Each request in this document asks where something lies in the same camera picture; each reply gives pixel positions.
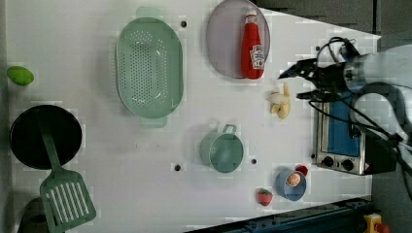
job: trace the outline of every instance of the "spatula handle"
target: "spatula handle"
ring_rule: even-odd
[[[57,151],[54,146],[54,140],[52,139],[52,133],[49,128],[49,124],[40,116],[40,112],[36,113],[37,125],[39,126],[40,133],[42,134],[43,143],[45,144],[46,151],[48,152],[49,160],[51,161],[51,169],[53,171],[61,170],[60,162],[58,161]]]

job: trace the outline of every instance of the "white table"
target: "white table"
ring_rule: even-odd
[[[55,104],[83,127],[82,148],[65,167],[83,174],[98,214],[70,232],[182,232],[370,195],[371,177],[311,165],[314,112],[306,102],[292,99],[289,117],[280,120],[269,113],[265,98],[283,70],[313,57],[330,37],[357,39],[361,53],[375,51],[378,37],[263,10],[271,33],[264,77],[235,80],[213,69],[205,48],[207,19],[219,2],[8,1],[8,62],[35,75],[28,87],[9,81],[10,123],[31,107]],[[165,21],[184,47],[184,100],[163,129],[141,128],[116,91],[116,40],[140,6],[167,13]],[[183,19],[186,29],[180,27]],[[292,96],[312,88],[301,79],[289,85]],[[238,126],[245,157],[237,171],[223,175],[201,165],[198,147],[205,134],[226,123]],[[18,224],[49,171],[10,156]],[[310,170],[301,200],[275,195],[265,208],[256,202],[257,187],[273,190],[276,175],[299,163]],[[183,170],[175,172],[175,164]]]

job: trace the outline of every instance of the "small blue bowl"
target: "small blue bowl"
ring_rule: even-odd
[[[300,182],[297,186],[290,186],[287,184],[288,177],[297,173],[300,176]],[[285,197],[291,201],[297,201],[305,194],[306,191],[306,178],[301,172],[284,171],[281,172],[276,178],[276,191],[279,195]]]

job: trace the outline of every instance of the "green lime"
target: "green lime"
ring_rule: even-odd
[[[13,66],[7,70],[7,76],[16,84],[29,85],[34,80],[33,74],[24,67]]]

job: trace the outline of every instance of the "white plate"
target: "white plate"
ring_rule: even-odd
[[[209,58],[215,69],[225,76],[243,79],[240,54],[249,8],[257,10],[257,25],[266,60],[270,49],[269,27],[255,4],[248,0],[226,0],[209,17],[206,31]]]

